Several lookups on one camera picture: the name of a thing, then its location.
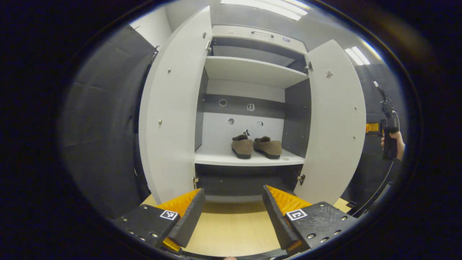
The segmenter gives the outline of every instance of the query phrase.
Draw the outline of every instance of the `wooden floor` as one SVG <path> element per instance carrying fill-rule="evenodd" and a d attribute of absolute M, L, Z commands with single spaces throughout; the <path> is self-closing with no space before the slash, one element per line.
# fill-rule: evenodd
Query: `wooden floor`
<path fill-rule="evenodd" d="M 152 196 L 144 202 L 156 203 Z M 338 199 L 334 206 L 350 210 L 347 201 Z M 221 204 L 205 203 L 202 214 L 184 251 L 210 256 L 243 256 L 280 248 L 263 202 Z"/>

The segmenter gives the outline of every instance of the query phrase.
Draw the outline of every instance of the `shoe pair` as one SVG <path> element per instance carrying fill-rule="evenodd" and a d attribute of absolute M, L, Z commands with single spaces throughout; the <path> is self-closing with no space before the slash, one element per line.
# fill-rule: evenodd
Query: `shoe pair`
<path fill-rule="evenodd" d="M 255 138 L 253 145 L 252 140 L 249 140 L 247 135 L 239 135 L 233 137 L 232 140 L 232 151 L 240 159 L 250 158 L 253 150 L 264 154 L 269 159 L 279 159 L 282 154 L 281 141 L 271 141 L 268 136 Z"/>

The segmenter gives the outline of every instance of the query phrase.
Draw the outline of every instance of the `white shelf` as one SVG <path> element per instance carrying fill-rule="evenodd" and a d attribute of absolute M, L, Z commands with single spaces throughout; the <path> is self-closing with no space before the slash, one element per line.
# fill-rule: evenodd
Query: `white shelf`
<path fill-rule="evenodd" d="M 222 166 L 281 166 L 303 164 L 305 159 L 289 151 L 282 150 L 279 159 L 269 159 L 254 151 L 250 159 L 239 159 L 230 146 L 217 148 L 201 145 L 195 153 L 195 163 Z"/>
<path fill-rule="evenodd" d="M 251 59 L 208 56 L 205 70 L 209 79 L 237 80 L 270 87 L 288 88 L 308 79 L 291 68 Z"/>

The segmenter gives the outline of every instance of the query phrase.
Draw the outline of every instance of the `hand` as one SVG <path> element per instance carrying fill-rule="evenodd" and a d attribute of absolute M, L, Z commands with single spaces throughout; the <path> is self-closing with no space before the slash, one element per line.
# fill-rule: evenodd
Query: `hand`
<path fill-rule="evenodd" d="M 403 142 L 403 138 L 401 136 L 401 132 L 398 131 L 396 133 L 389 133 L 390 134 L 390 137 L 393 138 L 393 139 L 396 139 L 396 146 L 398 147 L 398 151 L 396 153 L 396 158 L 400 161 L 403 160 L 403 155 L 404 155 L 404 149 L 406 148 L 406 144 Z M 382 150 L 383 150 L 383 146 L 385 145 L 385 135 L 383 135 L 384 137 L 382 137 L 382 142 L 380 143 L 380 145 L 382 146 Z"/>

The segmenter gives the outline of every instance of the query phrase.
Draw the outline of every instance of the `door hinge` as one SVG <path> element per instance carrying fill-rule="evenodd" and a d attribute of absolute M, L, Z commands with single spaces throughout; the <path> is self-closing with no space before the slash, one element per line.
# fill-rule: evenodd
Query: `door hinge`
<path fill-rule="evenodd" d="M 308 62 L 305 66 L 305 73 L 308 73 L 308 70 L 313 70 L 313 64 L 311 62 Z"/>
<path fill-rule="evenodd" d="M 199 182 L 199 178 L 197 178 L 196 176 L 194 176 L 194 177 L 193 177 L 193 187 L 194 187 L 194 189 L 197 189 L 196 183 L 198 183 L 198 182 Z"/>
<path fill-rule="evenodd" d="M 300 182 L 300 185 L 303 185 L 303 182 L 305 181 L 305 174 L 297 176 L 297 180 Z"/>

